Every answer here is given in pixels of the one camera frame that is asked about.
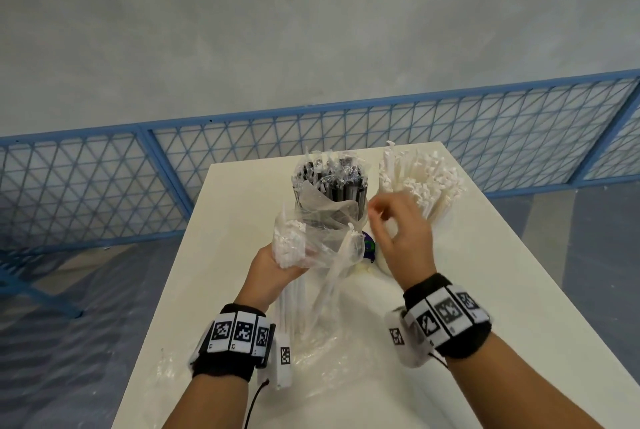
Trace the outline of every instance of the concrete wall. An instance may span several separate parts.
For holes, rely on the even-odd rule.
[[[0,0],[0,135],[640,66],[640,0]]]

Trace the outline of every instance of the black cord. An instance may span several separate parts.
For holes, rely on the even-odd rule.
[[[251,401],[251,405],[249,406],[249,412],[246,413],[246,421],[244,422],[244,429],[246,429],[249,425],[249,417],[251,417],[251,411],[253,410],[253,404],[255,404],[255,400],[258,398],[258,394],[262,390],[263,387],[266,387],[269,384],[269,379],[265,380],[258,390],[256,390],[255,395],[253,396],[253,400]]]
[[[436,359],[437,361],[440,362],[440,364],[446,368],[447,370],[449,370],[449,366],[447,365],[447,363],[442,360],[440,357],[436,357],[436,355],[434,355],[433,353],[429,353],[429,357]]]

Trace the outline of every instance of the forearm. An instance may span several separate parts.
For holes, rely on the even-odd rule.
[[[602,429],[497,335],[447,363],[484,429]]]
[[[248,396],[247,381],[234,375],[198,375],[164,423],[164,429],[239,429]]]

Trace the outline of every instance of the table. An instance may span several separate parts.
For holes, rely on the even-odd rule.
[[[448,165],[458,166],[441,143],[397,147],[411,148],[438,151]],[[382,151],[356,151],[371,164],[369,197],[377,189]],[[189,381],[186,360],[194,344],[240,289],[257,249],[270,242],[283,201],[292,206],[290,177],[299,159],[210,167],[114,428],[160,427],[164,422]],[[435,229],[438,270],[467,287],[495,317],[495,331],[604,427],[635,426],[640,387],[482,192],[462,176],[468,191]],[[402,303],[390,278],[361,268],[344,282],[341,296],[353,303],[349,322],[359,327],[358,333],[372,334],[375,341],[368,346],[382,360],[380,367],[311,398],[296,393],[317,380],[296,380],[300,390],[267,396],[262,404],[261,394],[252,428],[480,427],[444,368],[432,361],[416,370],[398,364],[380,318]]]

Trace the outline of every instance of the blue fence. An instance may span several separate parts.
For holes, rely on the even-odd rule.
[[[639,84],[636,69],[1,138],[0,251],[179,234],[210,164],[306,148],[442,141],[493,197],[640,179]]]

